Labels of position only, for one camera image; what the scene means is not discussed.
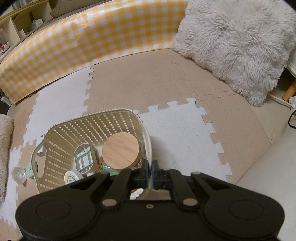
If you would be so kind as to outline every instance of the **basket handle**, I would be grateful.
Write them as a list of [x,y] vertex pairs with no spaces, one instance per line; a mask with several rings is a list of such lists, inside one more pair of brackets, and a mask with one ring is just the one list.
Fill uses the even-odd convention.
[[32,167],[32,171],[33,171],[33,176],[34,176],[35,181],[36,181],[38,192],[40,192],[40,190],[39,190],[40,183],[39,183],[37,170],[36,170],[36,166],[35,166],[35,159],[36,159],[37,152],[44,145],[44,143],[45,143],[45,138],[39,143],[39,145],[37,145],[37,147],[35,148],[35,150],[32,153],[32,156],[31,156],[31,167]]

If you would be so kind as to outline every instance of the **electric cord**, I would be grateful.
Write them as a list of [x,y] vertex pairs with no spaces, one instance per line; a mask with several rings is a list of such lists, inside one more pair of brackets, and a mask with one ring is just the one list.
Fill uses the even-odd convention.
[[293,111],[293,113],[290,115],[290,118],[289,118],[289,120],[288,120],[288,125],[289,125],[289,127],[293,128],[293,129],[296,129],[296,126],[291,125],[291,124],[290,124],[290,121],[291,121],[292,116],[293,116],[295,113],[296,113],[296,110]]

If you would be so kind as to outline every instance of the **metal screw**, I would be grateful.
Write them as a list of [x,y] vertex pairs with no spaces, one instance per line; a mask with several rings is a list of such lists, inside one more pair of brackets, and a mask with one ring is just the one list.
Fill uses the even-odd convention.
[[102,201],[102,204],[106,207],[113,207],[117,204],[117,201],[115,199],[112,198],[107,198],[105,200]]
[[194,198],[185,198],[183,200],[183,204],[186,206],[195,206],[198,203],[198,201]]
[[146,208],[149,208],[149,209],[154,208],[154,205],[153,204],[147,204]]

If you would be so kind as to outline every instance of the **faux fur cushion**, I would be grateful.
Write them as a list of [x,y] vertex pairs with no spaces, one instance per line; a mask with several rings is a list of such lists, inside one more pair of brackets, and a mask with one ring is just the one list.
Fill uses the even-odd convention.
[[261,106],[296,43],[296,12],[282,0],[189,0],[172,49]]
[[7,161],[13,120],[0,114],[0,202],[4,202],[7,181]]

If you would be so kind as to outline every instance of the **beige carpet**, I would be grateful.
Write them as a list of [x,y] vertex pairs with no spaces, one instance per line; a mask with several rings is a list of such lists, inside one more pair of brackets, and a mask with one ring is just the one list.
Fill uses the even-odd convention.
[[[228,162],[230,165],[232,175],[227,176],[227,180],[231,183],[236,183],[279,138],[290,115],[287,107],[269,99],[262,107],[251,107],[210,72],[171,49],[113,59],[95,65],[93,69],[92,78],[81,89],[82,105],[77,107],[81,114],[120,107],[144,113],[152,105],[162,109],[167,108],[170,101],[185,104],[187,98],[195,98],[196,105],[203,106],[207,113],[203,116],[204,121],[212,123],[216,131],[211,134],[213,142],[219,141],[223,147],[224,153],[219,157],[222,164]],[[20,150],[19,165],[22,167],[26,166],[36,147],[36,140],[27,142],[26,128],[30,126],[33,109],[42,106],[38,103],[38,95],[24,99],[8,112],[15,120],[12,148]],[[39,158],[37,162],[42,168],[43,159]],[[37,193],[35,181],[29,179],[26,186],[17,186],[16,192],[19,204]],[[20,236],[16,228],[1,219],[0,226],[0,240],[14,241]]]

